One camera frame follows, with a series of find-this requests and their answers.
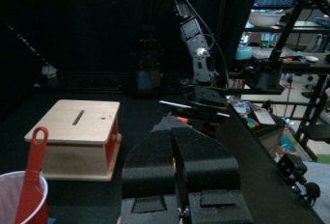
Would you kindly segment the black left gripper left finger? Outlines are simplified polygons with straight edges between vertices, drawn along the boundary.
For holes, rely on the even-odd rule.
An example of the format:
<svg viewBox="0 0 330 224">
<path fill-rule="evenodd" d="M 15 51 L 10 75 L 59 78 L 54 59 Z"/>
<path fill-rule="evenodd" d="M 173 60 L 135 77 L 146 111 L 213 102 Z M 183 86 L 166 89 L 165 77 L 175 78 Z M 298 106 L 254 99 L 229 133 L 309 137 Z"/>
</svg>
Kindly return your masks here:
<svg viewBox="0 0 330 224">
<path fill-rule="evenodd" d="M 122 174 L 122 224 L 183 223 L 186 183 L 174 130 L 185 126 L 175 117 L 165 116 L 129 153 Z"/>
</svg>

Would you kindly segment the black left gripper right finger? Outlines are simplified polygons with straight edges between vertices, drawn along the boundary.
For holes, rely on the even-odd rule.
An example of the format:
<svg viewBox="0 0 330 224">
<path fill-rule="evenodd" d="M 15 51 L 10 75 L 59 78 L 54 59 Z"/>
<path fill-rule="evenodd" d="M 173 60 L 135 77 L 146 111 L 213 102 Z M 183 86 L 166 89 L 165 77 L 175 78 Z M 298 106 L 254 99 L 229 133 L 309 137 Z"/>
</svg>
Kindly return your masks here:
<svg viewBox="0 0 330 224">
<path fill-rule="evenodd" d="M 254 224 L 238 162 L 226 147 L 189 127 L 174 128 L 171 137 L 191 224 Z"/>
</svg>

